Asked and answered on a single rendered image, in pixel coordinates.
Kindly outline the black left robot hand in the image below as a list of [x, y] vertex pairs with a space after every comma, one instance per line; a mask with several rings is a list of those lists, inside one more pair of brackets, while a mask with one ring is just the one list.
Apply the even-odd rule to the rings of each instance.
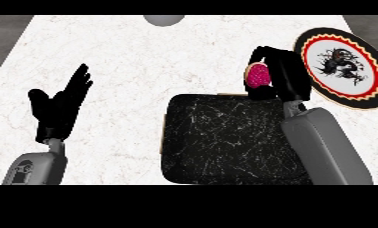
[[51, 138], [64, 140], [69, 137], [91, 85], [88, 66], [81, 64], [64, 89], [53, 97], [48, 97], [39, 89], [27, 91], [30, 112], [38, 120], [35, 135], [38, 143], [45, 144]]

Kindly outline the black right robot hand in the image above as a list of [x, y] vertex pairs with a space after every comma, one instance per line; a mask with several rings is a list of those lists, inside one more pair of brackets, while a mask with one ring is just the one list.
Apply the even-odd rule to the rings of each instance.
[[278, 98], [283, 102], [309, 100], [309, 77], [301, 56], [287, 50], [258, 46], [250, 54], [247, 64], [264, 61], [271, 83], [252, 88], [243, 84], [250, 100]]

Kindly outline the white plate with dragon print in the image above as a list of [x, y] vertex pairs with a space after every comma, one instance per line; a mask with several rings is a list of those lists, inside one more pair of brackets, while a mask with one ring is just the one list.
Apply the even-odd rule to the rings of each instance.
[[354, 34], [327, 27], [307, 30], [296, 38], [311, 86], [336, 104], [378, 109], [378, 50]]

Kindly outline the black scratched tray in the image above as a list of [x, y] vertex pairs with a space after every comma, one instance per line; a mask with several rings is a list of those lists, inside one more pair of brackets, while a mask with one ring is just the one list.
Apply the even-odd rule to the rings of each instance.
[[168, 102], [160, 172], [180, 184], [308, 185], [277, 99], [180, 94]]

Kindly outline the grey rounded object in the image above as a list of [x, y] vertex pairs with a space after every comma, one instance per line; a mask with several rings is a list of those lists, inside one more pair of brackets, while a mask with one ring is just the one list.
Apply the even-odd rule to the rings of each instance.
[[159, 27], [166, 27], [177, 24], [184, 16], [183, 15], [144, 15], [144, 20], [153, 25]]

